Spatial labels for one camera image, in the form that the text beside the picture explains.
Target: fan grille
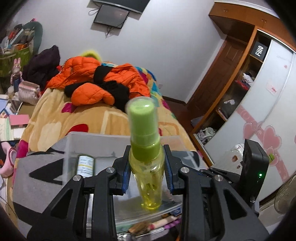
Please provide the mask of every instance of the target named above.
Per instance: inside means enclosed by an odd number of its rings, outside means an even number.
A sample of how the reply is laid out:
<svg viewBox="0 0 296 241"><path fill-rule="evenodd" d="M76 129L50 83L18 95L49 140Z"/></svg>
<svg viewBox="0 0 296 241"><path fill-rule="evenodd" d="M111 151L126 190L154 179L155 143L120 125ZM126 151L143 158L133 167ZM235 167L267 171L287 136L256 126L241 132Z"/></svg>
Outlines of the fan grille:
<svg viewBox="0 0 296 241"><path fill-rule="evenodd" d="M280 214L285 214L296 196L296 175L289 178L281 187L274 201L274 208Z"/></svg>

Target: pink bunny toy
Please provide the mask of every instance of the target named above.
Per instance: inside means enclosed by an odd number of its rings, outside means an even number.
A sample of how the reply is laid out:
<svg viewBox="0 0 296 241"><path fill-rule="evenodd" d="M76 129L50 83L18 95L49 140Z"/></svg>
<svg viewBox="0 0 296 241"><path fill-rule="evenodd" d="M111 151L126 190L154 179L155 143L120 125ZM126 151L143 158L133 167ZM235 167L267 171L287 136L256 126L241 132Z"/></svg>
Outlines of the pink bunny toy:
<svg viewBox="0 0 296 241"><path fill-rule="evenodd" d="M2 177L9 177L13 173L17 151L8 142L2 142L1 146L6 154L6 159L3 167L0 168L0 175Z"/></svg>
<svg viewBox="0 0 296 241"><path fill-rule="evenodd" d="M13 77L14 76L19 75L20 76L20 82L24 81L22 79L22 72L20 70L20 68L21 68L20 60L21 60L20 58L18 58L18 59L15 58L14 61L13 61L12 74L10 76L10 84L12 84L12 85L13 85Z"/></svg>

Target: yellow fluffy object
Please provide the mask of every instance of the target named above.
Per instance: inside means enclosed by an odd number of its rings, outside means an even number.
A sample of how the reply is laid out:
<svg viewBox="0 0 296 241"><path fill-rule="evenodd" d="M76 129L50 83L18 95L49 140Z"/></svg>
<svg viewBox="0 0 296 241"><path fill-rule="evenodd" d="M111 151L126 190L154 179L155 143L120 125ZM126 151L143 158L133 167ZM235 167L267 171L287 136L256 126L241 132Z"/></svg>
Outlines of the yellow fluffy object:
<svg viewBox="0 0 296 241"><path fill-rule="evenodd" d="M102 62L100 55L94 50L85 51L80 56L82 56L82 57L93 57L96 60Z"/></svg>

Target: wall-mounted television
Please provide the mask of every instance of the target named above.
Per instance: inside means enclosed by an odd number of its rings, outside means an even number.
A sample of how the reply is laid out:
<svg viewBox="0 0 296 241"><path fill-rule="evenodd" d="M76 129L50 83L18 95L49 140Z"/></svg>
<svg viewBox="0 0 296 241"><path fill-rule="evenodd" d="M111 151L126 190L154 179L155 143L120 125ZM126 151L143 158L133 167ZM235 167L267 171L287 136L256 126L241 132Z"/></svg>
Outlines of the wall-mounted television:
<svg viewBox="0 0 296 241"><path fill-rule="evenodd" d="M92 0L92 1L110 4L117 7L122 7L124 9L137 12L137 13L143 13L144 9L146 8L150 0Z"/></svg>

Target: green bottle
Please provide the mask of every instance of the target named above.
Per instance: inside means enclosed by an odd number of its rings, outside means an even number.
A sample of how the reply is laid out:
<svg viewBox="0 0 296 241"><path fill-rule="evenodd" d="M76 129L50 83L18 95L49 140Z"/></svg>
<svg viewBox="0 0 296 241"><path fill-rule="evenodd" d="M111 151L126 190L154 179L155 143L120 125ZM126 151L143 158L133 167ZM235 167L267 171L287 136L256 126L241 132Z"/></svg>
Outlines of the green bottle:
<svg viewBox="0 0 296 241"><path fill-rule="evenodd" d="M165 156L158 133L153 100L137 97L128 102L131 129L129 163L142 197L142 206L155 210L161 205Z"/></svg>

